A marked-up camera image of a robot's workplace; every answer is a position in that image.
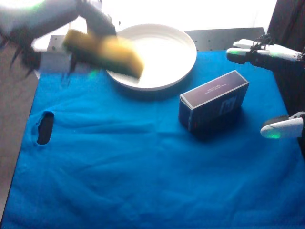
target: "round plate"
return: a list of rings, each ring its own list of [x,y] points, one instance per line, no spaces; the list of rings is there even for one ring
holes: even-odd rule
[[[108,71],[122,85],[140,91],[157,91],[182,80],[195,64],[193,40],[183,31],[165,25],[135,25],[118,32],[133,42],[145,67],[139,80]]]

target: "blurred yellow object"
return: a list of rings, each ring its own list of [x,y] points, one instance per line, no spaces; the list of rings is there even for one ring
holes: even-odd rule
[[[98,68],[140,78],[144,63],[126,39],[107,36],[102,39],[92,34],[69,30],[63,46],[78,60]]]

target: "box top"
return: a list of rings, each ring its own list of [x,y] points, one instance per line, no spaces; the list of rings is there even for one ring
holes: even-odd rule
[[[234,70],[183,93],[180,98],[194,109],[245,84],[248,84],[248,81]]]

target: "blue tablecloth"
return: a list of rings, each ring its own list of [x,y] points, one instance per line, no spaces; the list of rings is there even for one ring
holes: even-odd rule
[[[236,69],[242,113],[208,140],[178,121],[179,94]],[[48,144],[37,144],[44,112]],[[42,75],[3,229],[304,228],[305,165],[296,139],[260,136],[286,110],[273,74],[199,52],[180,84],[132,93],[105,72]]]

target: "small cardboard box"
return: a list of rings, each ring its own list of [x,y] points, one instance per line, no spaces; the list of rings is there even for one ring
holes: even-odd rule
[[[180,95],[179,120],[193,131],[242,105],[248,81],[236,70]]]

